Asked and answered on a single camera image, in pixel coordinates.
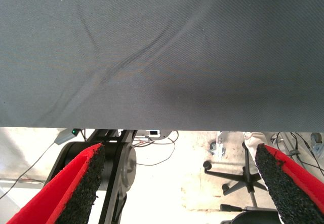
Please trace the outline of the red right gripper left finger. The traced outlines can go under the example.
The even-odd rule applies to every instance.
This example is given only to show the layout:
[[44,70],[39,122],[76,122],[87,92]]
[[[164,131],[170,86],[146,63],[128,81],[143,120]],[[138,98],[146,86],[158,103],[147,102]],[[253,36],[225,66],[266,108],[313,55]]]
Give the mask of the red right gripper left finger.
[[100,186],[105,149],[81,151],[9,223],[87,223]]

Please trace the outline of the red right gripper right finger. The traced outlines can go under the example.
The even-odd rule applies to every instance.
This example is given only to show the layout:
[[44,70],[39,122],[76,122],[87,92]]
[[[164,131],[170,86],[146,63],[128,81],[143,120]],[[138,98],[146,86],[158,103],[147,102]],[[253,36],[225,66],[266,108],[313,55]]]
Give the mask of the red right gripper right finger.
[[323,182],[263,143],[256,147],[255,164],[282,223],[323,223]]

